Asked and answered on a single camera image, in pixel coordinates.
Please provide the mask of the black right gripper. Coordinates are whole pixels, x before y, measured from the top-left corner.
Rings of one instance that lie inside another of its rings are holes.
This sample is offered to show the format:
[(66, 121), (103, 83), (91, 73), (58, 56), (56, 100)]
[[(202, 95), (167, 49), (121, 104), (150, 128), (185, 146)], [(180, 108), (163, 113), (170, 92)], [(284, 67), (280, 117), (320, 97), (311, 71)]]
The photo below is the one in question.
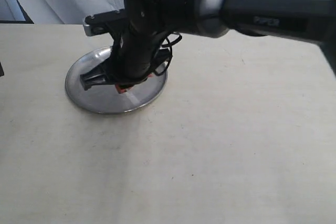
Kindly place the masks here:
[(158, 67), (169, 67), (173, 45), (189, 29), (189, 0), (124, 0), (124, 9), (128, 23), (111, 63), (105, 60), (79, 76), (85, 91), (115, 84), (123, 94), (153, 74), (161, 76), (165, 71)]

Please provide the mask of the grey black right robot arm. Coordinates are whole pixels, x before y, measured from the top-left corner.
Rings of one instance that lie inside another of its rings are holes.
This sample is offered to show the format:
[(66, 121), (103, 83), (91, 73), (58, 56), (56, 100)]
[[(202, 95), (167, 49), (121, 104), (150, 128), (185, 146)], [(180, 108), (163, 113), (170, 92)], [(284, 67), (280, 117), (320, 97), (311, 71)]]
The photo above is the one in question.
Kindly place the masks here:
[(335, 69), (335, 0), (123, 1), (123, 9), (85, 18), (88, 36), (110, 34), (113, 45), (106, 60), (80, 76), (84, 89), (114, 85), (122, 93), (163, 75), (183, 34), (219, 38), (230, 30), (315, 44)]

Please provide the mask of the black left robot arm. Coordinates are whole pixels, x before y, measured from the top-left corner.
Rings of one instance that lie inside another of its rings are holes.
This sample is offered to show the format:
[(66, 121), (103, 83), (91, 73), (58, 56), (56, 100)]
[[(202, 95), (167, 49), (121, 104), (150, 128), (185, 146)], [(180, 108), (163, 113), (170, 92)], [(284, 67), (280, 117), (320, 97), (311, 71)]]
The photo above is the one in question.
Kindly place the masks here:
[(0, 77), (4, 76), (4, 70), (2, 64), (0, 63)]

